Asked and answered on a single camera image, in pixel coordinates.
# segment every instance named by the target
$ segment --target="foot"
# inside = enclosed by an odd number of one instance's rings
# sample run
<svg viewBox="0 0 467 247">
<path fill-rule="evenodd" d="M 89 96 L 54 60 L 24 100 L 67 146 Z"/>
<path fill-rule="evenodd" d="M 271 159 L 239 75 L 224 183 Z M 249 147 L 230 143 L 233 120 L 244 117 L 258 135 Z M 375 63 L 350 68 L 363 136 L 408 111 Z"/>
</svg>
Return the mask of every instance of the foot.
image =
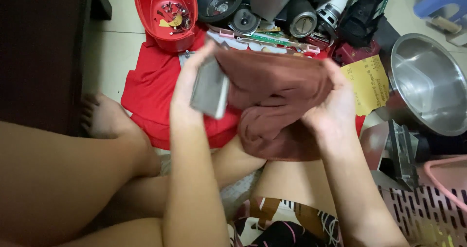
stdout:
<svg viewBox="0 0 467 247">
<path fill-rule="evenodd" d="M 127 138 L 137 148 L 135 156 L 139 167 L 137 175 L 155 176 L 161 169 L 161 162 L 148 136 L 126 114 L 123 107 L 102 93 L 86 95 L 82 101 L 82 126 L 93 138 Z"/>
</svg>

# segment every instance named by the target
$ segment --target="blue plastic stool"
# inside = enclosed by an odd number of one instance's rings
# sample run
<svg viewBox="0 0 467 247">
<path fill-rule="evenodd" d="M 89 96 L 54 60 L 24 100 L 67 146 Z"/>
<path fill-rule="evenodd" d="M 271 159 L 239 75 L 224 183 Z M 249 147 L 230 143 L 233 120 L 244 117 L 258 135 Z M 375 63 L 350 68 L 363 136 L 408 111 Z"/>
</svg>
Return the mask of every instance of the blue plastic stool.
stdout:
<svg viewBox="0 0 467 247">
<path fill-rule="evenodd" d="M 459 5 L 459 11 L 449 21 L 455 22 L 467 14 L 467 0 L 423 0 L 413 7 L 413 11 L 419 18 L 425 18 L 450 3 Z"/>
</svg>

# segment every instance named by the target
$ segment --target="red cloth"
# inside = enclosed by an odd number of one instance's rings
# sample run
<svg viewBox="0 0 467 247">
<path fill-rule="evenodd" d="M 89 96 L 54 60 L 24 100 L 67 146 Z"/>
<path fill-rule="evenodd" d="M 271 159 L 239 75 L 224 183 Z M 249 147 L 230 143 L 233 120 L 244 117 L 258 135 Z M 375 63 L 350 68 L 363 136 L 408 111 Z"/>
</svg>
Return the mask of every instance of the red cloth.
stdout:
<svg viewBox="0 0 467 247">
<path fill-rule="evenodd" d="M 196 28 L 190 51 L 204 44 L 206 33 Z M 136 69 L 126 77 L 121 105 L 133 113 L 131 119 L 149 136 L 152 146 L 170 149 L 169 107 L 180 73 L 178 54 L 161 50 L 146 36 L 141 45 Z M 227 107 L 221 120 L 205 117 L 206 134 L 211 148 L 223 147 L 237 134 L 241 111 Z"/>
</svg>

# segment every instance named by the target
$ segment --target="patterned shorts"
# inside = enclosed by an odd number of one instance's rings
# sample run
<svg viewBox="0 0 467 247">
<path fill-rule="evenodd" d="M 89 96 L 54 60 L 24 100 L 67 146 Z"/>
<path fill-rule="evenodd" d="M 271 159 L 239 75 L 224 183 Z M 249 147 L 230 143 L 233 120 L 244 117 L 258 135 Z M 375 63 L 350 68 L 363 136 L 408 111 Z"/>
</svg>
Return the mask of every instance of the patterned shorts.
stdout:
<svg viewBox="0 0 467 247">
<path fill-rule="evenodd" d="M 335 217 L 281 199 L 257 197 L 245 201 L 228 230 L 233 247 L 341 246 Z"/>
</svg>

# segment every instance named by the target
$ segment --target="dark wooden furniture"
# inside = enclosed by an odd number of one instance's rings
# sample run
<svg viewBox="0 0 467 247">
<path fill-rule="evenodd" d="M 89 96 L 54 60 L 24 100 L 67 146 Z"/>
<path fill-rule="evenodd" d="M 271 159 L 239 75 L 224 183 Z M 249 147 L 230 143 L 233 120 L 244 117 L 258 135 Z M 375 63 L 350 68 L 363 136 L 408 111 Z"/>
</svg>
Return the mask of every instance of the dark wooden furniture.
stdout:
<svg viewBox="0 0 467 247">
<path fill-rule="evenodd" d="M 110 19 L 110 3 L 0 3 L 0 120 L 77 135 L 84 31 L 91 15 Z"/>
</svg>

